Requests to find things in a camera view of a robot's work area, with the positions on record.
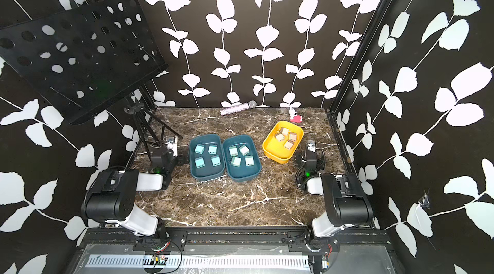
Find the beige plug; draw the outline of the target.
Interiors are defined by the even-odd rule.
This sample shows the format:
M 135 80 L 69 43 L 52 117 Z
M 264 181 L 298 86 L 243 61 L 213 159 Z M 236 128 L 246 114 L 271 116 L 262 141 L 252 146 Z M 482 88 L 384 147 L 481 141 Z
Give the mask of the beige plug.
M 278 133 L 278 134 L 276 134 L 276 135 L 275 135 L 275 139 L 276 139 L 277 141 L 282 142 L 282 141 L 284 141 L 284 140 L 285 140 L 285 135 L 283 135 L 282 133 Z
M 297 139 L 298 139 L 297 133 L 295 133 L 295 132 L 290 132 L 290 133 L 288 134 L 288 137 L 289 137 L 289 140 L 291 140 L 291 141 L 293 141 L 293 142 L 296 142 L 296 141 L 297 141 Z
M 282 127 L 280 129 L 280 133 L 283 135 L 283 136 L 288 136 L 289 135 L 289 129 L 286 128 L 286 127 Z
M 287 150 L 291 150 L 293 148 L 293 145 L 295 144 L 294 141 L 292 140 L 287 140 L 284 144 L 284 148 Z

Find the yellow storage box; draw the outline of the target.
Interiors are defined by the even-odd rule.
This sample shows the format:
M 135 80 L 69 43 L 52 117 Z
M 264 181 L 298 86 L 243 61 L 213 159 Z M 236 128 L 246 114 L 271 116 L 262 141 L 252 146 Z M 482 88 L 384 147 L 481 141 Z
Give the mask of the yellow storage box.
M 289 132 L 297 133 L 298 139 L 291 150 L 287 150 L 284 148 L 285 142 L 289 140 L 288 136 L 285 136 L 285 140 L 282 142 L 275 139 L 275 135 L 280 133 L 280 129 L 282 127 L 288 128 Z M 277 163 L 285 164 L 292 158 L 303 137 L 304 131 L 298 125 L 287 121 L 280 121 L 275 124 L 269 135 L 263 141 L 262 149 L 264 150 L 264 153 L 268 158 L 274 160 Z

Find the blue teal plug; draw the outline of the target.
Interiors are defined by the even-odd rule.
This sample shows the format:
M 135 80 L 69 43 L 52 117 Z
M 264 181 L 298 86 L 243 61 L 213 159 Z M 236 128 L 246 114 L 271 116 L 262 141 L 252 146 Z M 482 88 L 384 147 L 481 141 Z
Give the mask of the blue teal plug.
M 213 167 L 217 167 L 221 165 L 221 158 L 218 155 L 211 157 L 211 162 Z
M 204 153 L 204 151 L 205 151 L 205 146 L 202 144 L 197 144 L 195 149 L 194 149 L 194 152 L 196 154 L 199 154 L 199 155 L 202 155 Z
M 203 157 L 198 157 L 194 159 L 196 168 L 203 168 L 205 166 L 205 161 Z
M 216 155 L 217 154 L 217 145 L 212 144 L 208 146 L 208 153 L 211 155 Z

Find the teal storage box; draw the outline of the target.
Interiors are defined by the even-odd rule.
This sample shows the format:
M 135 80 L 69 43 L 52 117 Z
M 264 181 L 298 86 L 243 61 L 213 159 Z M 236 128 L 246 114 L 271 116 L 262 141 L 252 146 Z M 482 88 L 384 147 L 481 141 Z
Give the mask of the teal storage box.
M 197 144 L 202 144 L 205 146 L 205 151 L 202 155 L 196 154 L 194 149 Z M 217 154 L 221 158 L 221 165 L 217 167 L 212 166 L 211 155 L 208 153 L 208 146 L 215 144 L 217 145 Z M 189 143 L 189 154 L 190 154 L 190 173 L 192 177 L 198 181 L 210 181 L 221 177 L 225 173 L 226 163 L 225 155 L 223 153 L 223 148 L 221 145 L 221 139 L 216 134 L 207 134 L 193 138 Z M 198 157 L 203 157 L 205 161 L 205 166 L 203 168 L 196 168 L 194 159 Z
M 239 151 L 239 147 L 241 145 L 246 145 L 250 149 L 250 153 L 247 156 L 254 157 L 255 160 L 254 166 L 250 166 L 250 167 L 246 166 L 246 162 L 245 162 L 246 156 L 242 155 Z M 236 146 L 239 151 L 238 157 L 242 158 L 242 163 L 240 167 L 233 167 L 230 163 L 233 157 L 230 156 L 228 152 L 228 148 L 231 146 Z M 226 159 L 226 169 L 228 171 L 228 175 L 233 181 L 238 183 L 249 181 L 256 178 L 261 173 L 262 170 L 261 160 L 257 153 L 254 142 L 250 136 L 239 135 L 239 136 L 227 138 L 223 142 L 223 151 Z

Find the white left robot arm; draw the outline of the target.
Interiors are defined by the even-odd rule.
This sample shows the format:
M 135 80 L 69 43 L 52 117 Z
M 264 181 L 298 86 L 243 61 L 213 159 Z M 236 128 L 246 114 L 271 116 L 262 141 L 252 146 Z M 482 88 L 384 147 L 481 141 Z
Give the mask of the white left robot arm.
M 165 240 L 169 236 L 161 219 L 135 203 L 136 194 L 168 189 L 176 166 L 184 164 L 178 137 L 166 137 L 151 154 L 148 173 L 130 168 L 108 168 L 90 186 L 81 206 L 82 216 L 99 223 L 116 224 L 137 236 Z

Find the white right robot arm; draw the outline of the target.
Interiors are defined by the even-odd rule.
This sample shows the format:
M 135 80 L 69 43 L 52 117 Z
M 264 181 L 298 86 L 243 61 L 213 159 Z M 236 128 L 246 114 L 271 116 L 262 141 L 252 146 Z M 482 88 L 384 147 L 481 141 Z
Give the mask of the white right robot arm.
M 324 172 L 325 153 L 309 140 L 301 155 L 295 174 L 298 189 L 324 198 L 324 213 L 312 220 L 313 235 L 332 237 L 347 228 L 370 225 L 374 218 L 372 206 L 356 174 Z

